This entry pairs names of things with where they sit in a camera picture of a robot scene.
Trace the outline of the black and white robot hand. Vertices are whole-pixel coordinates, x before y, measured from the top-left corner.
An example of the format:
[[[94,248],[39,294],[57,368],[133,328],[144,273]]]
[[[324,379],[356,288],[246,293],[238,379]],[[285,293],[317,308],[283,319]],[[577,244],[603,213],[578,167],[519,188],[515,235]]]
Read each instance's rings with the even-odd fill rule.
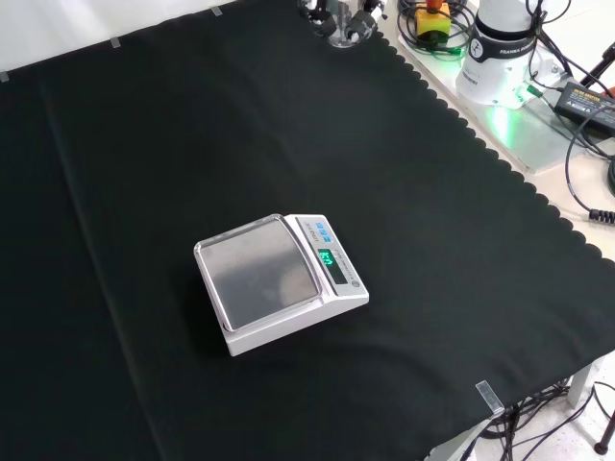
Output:
[[[298,1],[299,15],[305,19],[316,36],[331,44],[355,45],[368,39],[385,18],[386,1],[359,1],[354,14],[348,1]]]

